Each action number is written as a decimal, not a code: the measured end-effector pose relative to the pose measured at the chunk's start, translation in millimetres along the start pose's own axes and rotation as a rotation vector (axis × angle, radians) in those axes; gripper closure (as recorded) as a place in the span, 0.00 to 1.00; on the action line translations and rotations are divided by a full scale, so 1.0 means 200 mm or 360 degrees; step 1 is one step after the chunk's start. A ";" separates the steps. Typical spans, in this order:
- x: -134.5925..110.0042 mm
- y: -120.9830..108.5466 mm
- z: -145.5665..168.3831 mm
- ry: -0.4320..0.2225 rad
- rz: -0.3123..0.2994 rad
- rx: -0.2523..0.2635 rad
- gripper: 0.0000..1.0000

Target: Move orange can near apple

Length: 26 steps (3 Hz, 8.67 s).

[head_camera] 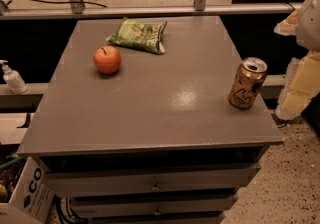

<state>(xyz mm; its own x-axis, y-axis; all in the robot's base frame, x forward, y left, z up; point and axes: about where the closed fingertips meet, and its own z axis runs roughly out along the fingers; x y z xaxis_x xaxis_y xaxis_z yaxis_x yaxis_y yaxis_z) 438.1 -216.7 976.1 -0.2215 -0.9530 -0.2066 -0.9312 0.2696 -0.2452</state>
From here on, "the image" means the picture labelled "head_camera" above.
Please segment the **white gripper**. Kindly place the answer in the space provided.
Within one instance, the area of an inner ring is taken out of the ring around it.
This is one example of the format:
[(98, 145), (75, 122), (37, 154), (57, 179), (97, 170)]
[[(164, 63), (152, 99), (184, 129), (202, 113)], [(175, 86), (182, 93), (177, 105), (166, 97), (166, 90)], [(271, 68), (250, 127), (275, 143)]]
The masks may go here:
[(292, 58), (287, 67), (275, 114), (279, 119), (292, 120), (320, 93), (320, 0), (305, 0), (300, 11), (294, 10), (274, 32), (296, 35), (298, 45), (313, 50), (302, 59)]

